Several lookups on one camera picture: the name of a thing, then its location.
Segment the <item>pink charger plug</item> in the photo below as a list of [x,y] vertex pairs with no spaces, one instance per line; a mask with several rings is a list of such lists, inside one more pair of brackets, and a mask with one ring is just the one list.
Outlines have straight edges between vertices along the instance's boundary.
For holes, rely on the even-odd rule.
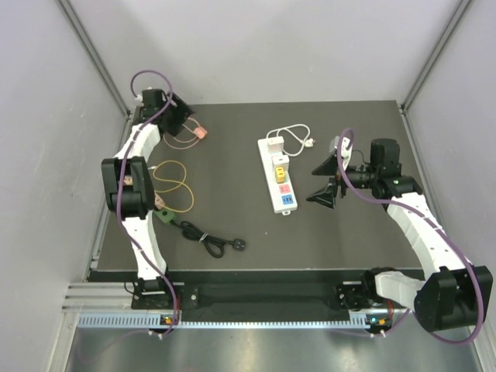
[[208,134],[208,131],[202,127],[202,126],[198,126],[194,129],[193,133],[200,139],[200,140],[203,140],[207,134]]

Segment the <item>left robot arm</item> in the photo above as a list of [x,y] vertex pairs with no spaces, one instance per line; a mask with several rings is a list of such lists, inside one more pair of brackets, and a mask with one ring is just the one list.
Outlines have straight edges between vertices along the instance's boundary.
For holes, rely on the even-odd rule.
[[177,309],[175,288],[153,227],[157,209],[147,161],[165,134],[176,136],[193,110],[172,91],[142,91],[142,105],[121,150],[102,161],[108,210],[131,243],[137,263],[133,309]]

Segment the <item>yellow charger plug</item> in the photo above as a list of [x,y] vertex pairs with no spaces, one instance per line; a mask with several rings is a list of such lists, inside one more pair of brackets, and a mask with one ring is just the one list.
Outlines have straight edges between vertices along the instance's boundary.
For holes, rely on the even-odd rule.
[[282,184],[286,180],[286,171],[283,167],[276,167],[274,170],[275,180],[278,184]]

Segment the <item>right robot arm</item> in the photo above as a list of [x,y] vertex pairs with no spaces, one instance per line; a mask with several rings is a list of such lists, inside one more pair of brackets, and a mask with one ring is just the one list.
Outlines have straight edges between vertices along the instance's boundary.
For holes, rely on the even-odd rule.
[[475,267],[449,240],[431,213],[419,183],[402,173],[400,146],[394,139],[375,139],[370,160],[350,165],[353,144],[337,136],[329,157],[313,174],[326,176],[328,184],[307,199],[334,208],[348,191],[358,195],[369,190],[367,200],[380,205],[397,223],[418,258],[423,279],[415,279],[393,267],[363,272],[359,305],[373,307],[391,300],[414,312],[427,332],[484,324],[493,277],[485,266]]

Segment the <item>white power strip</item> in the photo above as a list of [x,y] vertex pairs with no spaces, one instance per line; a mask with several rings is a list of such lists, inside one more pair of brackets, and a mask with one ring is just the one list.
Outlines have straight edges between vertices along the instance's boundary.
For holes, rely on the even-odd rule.
[[284,138],[259,139],[257,145],[273,211],[290,215],[297,210],[298,202],[289,174],[290,158],[284,153]]

